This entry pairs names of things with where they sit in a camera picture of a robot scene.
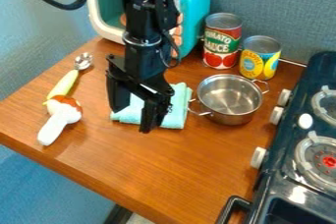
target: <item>blue fabric wall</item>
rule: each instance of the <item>blue fabric wall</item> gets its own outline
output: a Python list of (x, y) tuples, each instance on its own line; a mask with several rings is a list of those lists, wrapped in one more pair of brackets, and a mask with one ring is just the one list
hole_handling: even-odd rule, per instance
[(279, 40), (286, 58), (306, 62), (314, 52), (336, 50), (335, 0), (212, 0), (211, 6), (239, 15), (244, 37)]
[[(94, 36), (86, 7), (0, 0), (0, 100)], [(0, 145), (1, 224), (101, 224), (113, 205)]]
[(96, 35), (86, 7), (62, 11), (40, 0), (0, 0), (0, 10), (0, 100)]

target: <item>bowl handle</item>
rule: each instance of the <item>bowl handle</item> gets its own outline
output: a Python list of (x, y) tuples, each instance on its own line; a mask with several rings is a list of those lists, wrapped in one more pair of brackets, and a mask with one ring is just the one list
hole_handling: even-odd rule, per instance
[(262, 93), (263, 93), (263, 94), (266, 94), (267, 92), (269, 92), (269, 84), (268, 84), (268, 82), (261, 81), (261, 80), (257, 80), (257, 79), (252, 80), (252, 82), (253, 82), (253, 83), (255, 83), (255, 82), (260, 82), (260, 83), (262, 83), (262, 84), (265, 84), (265, 86), (266, 86), (266, 90), (264, 90)]
[[(189, 100), (190, 103), (195, 102), (195, 101), (199, 102), (199, 101), (196, 100), (195, 98)], [(188, 106), (188, 111), (190, 111), (190, 112), (192, 112), (193, 114), (196, 114), (196, 115), (198, 115), (198, 116), (205, 116), (205, 115), (212, 114), (212, 112), (210, 112), (210, 111), (206, 111), (206, 112), (198, 113), (198, 112), (196, 112), (195, 110), (192, 110), (189, 106)]]

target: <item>wooden table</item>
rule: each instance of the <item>wooden table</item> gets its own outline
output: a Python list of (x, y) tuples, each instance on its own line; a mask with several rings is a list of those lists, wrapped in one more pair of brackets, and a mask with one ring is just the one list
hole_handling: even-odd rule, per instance
[[(303, 68), (280, 64), (269, 81), (271, 91), (247, 125), (227, 127), (189, 114), (183, 130), (145, 135), (138, 126), (109, 120), (105, 56), (123, 49), (98, 37), (2, 101), (0, 142), (156, 223), (214, 223), (229, 196), (251, 199), (257, 174), (250, 167), (253, 151), (272, 141), (276, 128), (269, 115), (281, 89), (293, 88)], [(86, 51), (94, 55), (94, 67), (81, 75), (72, 94), (84, 108), (83, 119), (42, 147), (36, 135), (49, 118), (42, 102)], [(238, 68), (205, 68), (195, 50), (166, 78), (196, 89), (219, 73), (238, 74)]]

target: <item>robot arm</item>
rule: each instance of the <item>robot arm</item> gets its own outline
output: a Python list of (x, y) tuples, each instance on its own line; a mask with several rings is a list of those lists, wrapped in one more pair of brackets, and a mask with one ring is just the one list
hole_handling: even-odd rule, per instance
[[(86, 0), (65, 5), (54, 0), (43, 0), (64, 9), (80, 8)], [(140, 131), (149, 133), (160, 126), (171, 107), (174, 90), (164, 79), (167, 68), (177, 66), (180, 50), (169, 34), (177, 25), (179, 12), (174, 0), (126, 0), (127, 26), (123, 35), (125, 57), (107, 56), (106, 73), (109, 103), (113, 112), (130, 105), (131, 93), (144, 101)], [(171, 47), (178, 53), (175, 64), (171, 62)]]

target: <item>scoop handle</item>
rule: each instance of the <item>scoop handle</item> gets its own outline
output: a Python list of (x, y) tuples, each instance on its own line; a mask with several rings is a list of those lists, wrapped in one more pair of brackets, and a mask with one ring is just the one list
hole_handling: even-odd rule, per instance
[(62, 113), (55, 113), (45, 123), (37, 135), (37, 140), (42, 145), (50, 145), (60, 136), (64, 127), (68, 124)]
[(51, 91), (47, 95), (47, 100), (52, 98), (55, 95), (61, 94), (66, 95), (70, 88), (75, 83), (77, 77), (79, 75), (78, 70), (72, 70), (68, 72), (54, 87), (51, 89)]

